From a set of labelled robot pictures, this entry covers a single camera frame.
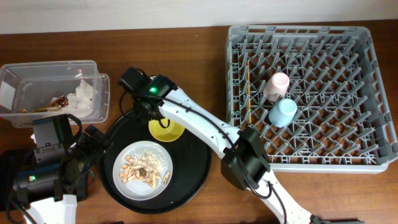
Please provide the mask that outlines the yellow bowl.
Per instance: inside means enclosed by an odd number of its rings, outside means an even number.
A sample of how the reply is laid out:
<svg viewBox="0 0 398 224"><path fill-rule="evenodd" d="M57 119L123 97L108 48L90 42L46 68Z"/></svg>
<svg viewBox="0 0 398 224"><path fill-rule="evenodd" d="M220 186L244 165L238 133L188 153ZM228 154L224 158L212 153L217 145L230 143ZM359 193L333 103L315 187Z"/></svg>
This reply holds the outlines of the yellow bowl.
<svg viewBox="0 0 398 224"><path fill-rule="evenodd" d="M183 126L167 118L149 121L148 128L151 135L161 142L175 141L185 130Z"/></svg>

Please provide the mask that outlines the white tissue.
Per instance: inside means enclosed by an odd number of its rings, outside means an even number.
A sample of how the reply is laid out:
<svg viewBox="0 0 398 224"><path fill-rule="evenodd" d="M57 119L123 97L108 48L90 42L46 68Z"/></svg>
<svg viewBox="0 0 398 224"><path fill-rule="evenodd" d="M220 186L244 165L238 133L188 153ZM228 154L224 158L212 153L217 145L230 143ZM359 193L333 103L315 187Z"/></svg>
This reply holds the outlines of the white tissue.
<svg viewBox="0 0 398 224"><path fill-rule="evenodd" d="M60 111L76 111L89 109L93 96L93 87L86 81L81 80L75 88L74 93L67 95L68 104L63 106Z"/></svg>

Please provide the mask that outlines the gold snack wrapper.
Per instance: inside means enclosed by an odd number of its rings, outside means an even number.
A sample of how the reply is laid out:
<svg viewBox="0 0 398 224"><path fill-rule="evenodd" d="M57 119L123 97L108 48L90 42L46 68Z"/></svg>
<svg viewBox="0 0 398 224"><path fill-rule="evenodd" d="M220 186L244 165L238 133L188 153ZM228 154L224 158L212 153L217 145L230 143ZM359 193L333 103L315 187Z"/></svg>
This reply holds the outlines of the gold snack wrapper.
<svg viewBox="0 0 398 224"><path fill-rule="evenodd" d="M38 108L32 111L23 109L21 110L21 113L42 113L48 111L58 111L67 105L68 105L68 98L62 95L59 98L52 98L51 101L42 108Z"/></svg>

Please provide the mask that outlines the grey plate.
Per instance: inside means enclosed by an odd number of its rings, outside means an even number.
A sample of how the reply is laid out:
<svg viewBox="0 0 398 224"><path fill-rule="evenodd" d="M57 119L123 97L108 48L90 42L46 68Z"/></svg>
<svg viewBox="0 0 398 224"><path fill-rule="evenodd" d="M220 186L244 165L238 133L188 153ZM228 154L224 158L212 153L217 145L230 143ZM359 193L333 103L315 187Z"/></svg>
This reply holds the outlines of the grey plate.
<svg viewBox="0 0 398 224"><path fill-rule="evenodd" d="M152 141L139 141L132 143L125 147L117 156L113 169L112 169L112 177L113 182L117 188L117 190L125 197L131 200L149 200L160 193L162 193L168 184L163 185L160 184L156 188L152 189L148 185L146 185L143 181L133 180L132 182L128 182L124 184L122 180L119 178L119 173L121 172L121 165L124 163L124 157L129 154L131 156L135 156L141 154L143 152L153 152L161 159L163 159L166 166L166 171L171 171L173 173L173 163L171 156L166 151L166 149L160 144Z"/></svg>

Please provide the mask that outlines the food scraps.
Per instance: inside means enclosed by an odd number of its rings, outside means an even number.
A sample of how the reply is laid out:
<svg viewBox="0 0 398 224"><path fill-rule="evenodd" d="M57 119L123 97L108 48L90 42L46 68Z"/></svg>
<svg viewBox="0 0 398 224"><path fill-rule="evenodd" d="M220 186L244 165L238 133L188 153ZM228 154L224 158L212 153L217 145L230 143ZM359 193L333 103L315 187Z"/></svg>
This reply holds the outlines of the food scraps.
<svg viewBox="0 0 398 224"><path fill-rule="evenodd" d="M124 184L140 180L154 189L160 184L168 184L172 176L171 171L166 171L165 161L153 152L146 151L135 156L127 154L123 161L119 178Z"/></svg>

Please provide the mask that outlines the pink cup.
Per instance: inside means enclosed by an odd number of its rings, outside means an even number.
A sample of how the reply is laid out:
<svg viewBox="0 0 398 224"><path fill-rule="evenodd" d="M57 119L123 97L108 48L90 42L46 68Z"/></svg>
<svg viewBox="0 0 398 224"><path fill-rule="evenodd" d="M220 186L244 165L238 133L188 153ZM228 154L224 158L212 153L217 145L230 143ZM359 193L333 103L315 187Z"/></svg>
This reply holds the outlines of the pink cup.
<svg viewBox="0 0 398 224"><path fill-rule="evenodd" d="M275 73L271 76L264 87L264 94L269 101L277 101L278 97L284 97L289 87L290 79L282 72Z"/></svg>

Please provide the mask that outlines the blue cup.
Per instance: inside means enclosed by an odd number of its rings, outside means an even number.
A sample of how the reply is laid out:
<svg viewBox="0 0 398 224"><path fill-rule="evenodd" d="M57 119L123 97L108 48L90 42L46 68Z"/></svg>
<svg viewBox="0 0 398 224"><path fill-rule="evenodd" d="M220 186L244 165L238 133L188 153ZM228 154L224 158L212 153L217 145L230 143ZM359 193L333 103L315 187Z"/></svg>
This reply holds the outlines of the blue cup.
<svg viewBox="0 0 398 224"><path fill-rule="evenodd" d="M292 122L296 112L296 102L294 100L284 98L276 103L274 107L270 110L269 120L274 126L282 128Z"/></svg>

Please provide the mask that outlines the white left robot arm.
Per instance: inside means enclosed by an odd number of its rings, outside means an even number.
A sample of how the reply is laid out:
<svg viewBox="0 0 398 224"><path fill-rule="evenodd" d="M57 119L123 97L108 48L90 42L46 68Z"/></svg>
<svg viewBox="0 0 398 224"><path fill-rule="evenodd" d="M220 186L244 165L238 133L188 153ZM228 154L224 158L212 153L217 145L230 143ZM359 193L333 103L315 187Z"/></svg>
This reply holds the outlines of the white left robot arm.
<svg viewBox="0 0 398 224"><path fill-rule="evenodd" d="M110 145L107 135L93 125L88 126L71 148L78 153L76 157L36 163L16 174L6 210L10 206L20 210L27 223L75 223L78 184L81 180L86 182L90 167Z"/></svg>

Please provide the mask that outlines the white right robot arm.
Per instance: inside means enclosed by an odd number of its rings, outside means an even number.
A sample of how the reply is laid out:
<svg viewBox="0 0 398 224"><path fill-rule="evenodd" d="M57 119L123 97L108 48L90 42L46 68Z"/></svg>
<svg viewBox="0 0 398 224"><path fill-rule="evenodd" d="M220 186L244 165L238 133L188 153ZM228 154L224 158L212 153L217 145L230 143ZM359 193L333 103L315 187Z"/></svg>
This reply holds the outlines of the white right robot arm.
<svg viewBox="0 0 398 224"><path fill-rule="evenodd" d="M175 121L215 151L221 158L223 177L241 190L250 190L281 223L314 222L313 215L277 180L256 130L223 122L165 76L149 78L137 73L120 84L140 110L153 118Z"/></svg>

